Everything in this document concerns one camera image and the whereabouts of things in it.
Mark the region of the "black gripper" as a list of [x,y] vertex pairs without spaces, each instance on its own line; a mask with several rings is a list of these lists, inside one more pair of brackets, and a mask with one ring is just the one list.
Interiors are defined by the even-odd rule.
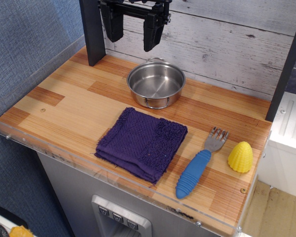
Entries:
[[171,22],[171,0],[99,0],[107,37],[116,42],[123,37],[123,16],[144,19],[144,51],[160,43],[164,24]]

